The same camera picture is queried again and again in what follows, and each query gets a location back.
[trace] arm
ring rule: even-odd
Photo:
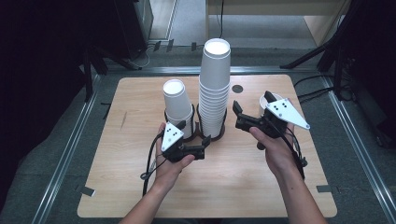
[[[162,123],[158,133],[165,128]],[[161,156],[162,139],[156,143],[156,163],[161,164],[164,157]],[[166,194],[175,185],[181,170],[187,167],[194,160],[194,156],[188,155],[183,160],[172,163],[166,161],[161,165],[155,174],[155,180],[147,194],[134,206],[120,223],[151,223],[155,214],[160,208]]]
[[[293,131],[294,125],[289,123],[288,127]],[[327,223],[301,178],[286,143],[281,138],[267,136],[255,127],[249,131],[266,147],[265,159],[282,192],[290,223]],[[292,144],[290,134],[285,136]]]

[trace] black stand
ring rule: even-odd
[[[347,32],[351,29],[353,25],[356,25],[356,14],[358,9],[361,7],[361,3],[362,0],[352,0],[349,6],[348,13],[344,17],[337,31],[330,40],[328,40],[320,47],[317,47],[316,49],[313,49],[310,52],[306,53],[303,57],[297,59],[296,61],[289,64],[280,65],[279,67],[282,69],[292,69],[324,51],[322,57],[317,64],[317,69],[319,72],[327,72],[329,71],[332,64],[335,62],[333,85],[335,89],[335,95],[339,100],[341,100],[341,76],[344,62],[344,49],[346,47],[348,39]]]

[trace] wooden board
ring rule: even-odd
[[[97,148],[86,186],[95,189],[93,197],[82,195],[80,217],[124,217],[142,196],[149,147],[164,122],[163,83],[178,78],[186,86],[191,102],[198,104],[198,77],[127,77],[120,81]],[[288,97],[300,113],[302,109],[290,78],[286,75],[231,76],[225,134],[212,142],[205,159],[184,169],[168,193],[157,217],[286,217],[286,209],[275,177],[256,148],[256,140],[235,129],[233,100],[244,113],[258,117],[259,98],[265,91]],[[336,215],[330,192],[318,193],[327,185],[309,131],[296,127],[303,155],[305,183],[325,217]],[[197,145],[197,137],[188,144]]]

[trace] human hand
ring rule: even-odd
[[[293,130],[294,125],[288,123],[288,129],[286,130],[285,137],[291,145],[293,145],[293,141],[290,131],[293,132]],[[291,151],[282,138],[271,138],[256,127],[251,127],[249,132],[265,146],[265,159],[271,172],[276,177],[284,175],[290,171],[298,171]]]
[[[158,133],[162,132],[165,128],[165,123],[162,123]],[[195,159],[193,155],[188,155],[184,157],[181,161],[172,163],[170,161],[166,161],[165,157],[162,155],[161,146],[163,144],[163,139],[159,138],[156,142],[156,165],[159,166],[156,170],[155,180],[153,183],[153,187],[158,187],[165,192],[168,192],[176,183],[178,175],[181,171],[190,165]]]

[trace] black cabinet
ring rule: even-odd
[[[346,48],[353,91],[383,147],[396,147],[395,10],[395,1],[365,1]]]

